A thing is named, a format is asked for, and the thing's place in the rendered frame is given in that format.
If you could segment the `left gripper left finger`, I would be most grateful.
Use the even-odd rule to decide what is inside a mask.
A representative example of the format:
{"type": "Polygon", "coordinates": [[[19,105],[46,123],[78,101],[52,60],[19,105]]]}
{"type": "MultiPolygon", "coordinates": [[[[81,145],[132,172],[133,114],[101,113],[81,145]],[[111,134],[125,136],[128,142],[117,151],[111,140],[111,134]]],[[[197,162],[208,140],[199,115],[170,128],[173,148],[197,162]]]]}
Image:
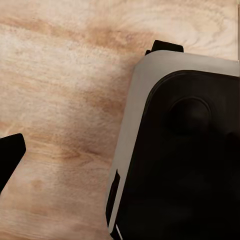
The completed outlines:
{"type": "Polygon", "coordinates": [[[0,193],[26,153],[22,133],[0,138],[0,193]]]}

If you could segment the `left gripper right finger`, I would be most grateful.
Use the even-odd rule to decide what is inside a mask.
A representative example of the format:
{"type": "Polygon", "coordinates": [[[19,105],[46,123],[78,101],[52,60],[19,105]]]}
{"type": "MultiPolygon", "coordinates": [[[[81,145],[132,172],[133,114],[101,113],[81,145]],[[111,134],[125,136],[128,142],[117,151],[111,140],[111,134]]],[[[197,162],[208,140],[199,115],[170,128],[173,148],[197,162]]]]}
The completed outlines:
{"type": "Polygon", "coordinates": [[[228,133],[224,151],[240,173],[240,135],[228,133]]]}

